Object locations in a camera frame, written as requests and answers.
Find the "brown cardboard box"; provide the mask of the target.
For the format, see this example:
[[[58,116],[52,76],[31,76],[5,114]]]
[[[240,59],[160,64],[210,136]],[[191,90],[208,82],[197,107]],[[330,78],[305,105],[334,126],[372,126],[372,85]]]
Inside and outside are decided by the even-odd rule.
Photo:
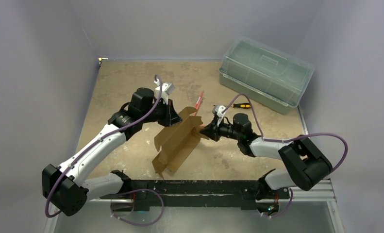
[[[152,165],[161,178],[164,177],[165,169],[176,172],[201,139],[209,139],[200,133],[204,126],[196,112],[197,109],[191,106],[183,108],[179,112],[182,122],[163,128],[154,138],[158,153],[152,160]]]

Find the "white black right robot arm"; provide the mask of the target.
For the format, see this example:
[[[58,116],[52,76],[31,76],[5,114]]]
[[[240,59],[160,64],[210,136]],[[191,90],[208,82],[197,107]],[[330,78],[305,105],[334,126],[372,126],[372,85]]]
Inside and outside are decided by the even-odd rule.
[[[214,116],[200,134],[213,141],[222,137],[234,139],[239,150],[249,157],[281,160],[284,169],[273,169],[260,178],[258,190],[266,198],[280,188],[309,191],[333,171],[331,162],[309,138],[302,136],[288,143],[266,141],[253,131],[247,114],[235,114],[232,122]]]

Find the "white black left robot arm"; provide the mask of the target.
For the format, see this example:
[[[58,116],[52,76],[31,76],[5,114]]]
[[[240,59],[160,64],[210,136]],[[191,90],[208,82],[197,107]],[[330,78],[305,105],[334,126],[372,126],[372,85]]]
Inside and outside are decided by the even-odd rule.
[[[76,214],[94,198],[114,194],[123,199],[129,196],[131,186],[122,172],[87,179],[88,175],[112,151],[139,132],[143,124],[156,122],[168,127],[180,123],[169,95],[171,83],[163,83],[154,90],[138,88],[131,101],[122,105],[86,146],[58,166],[47,165],[42,171],[42,191],[47,205],[53,204],[66,216]]]

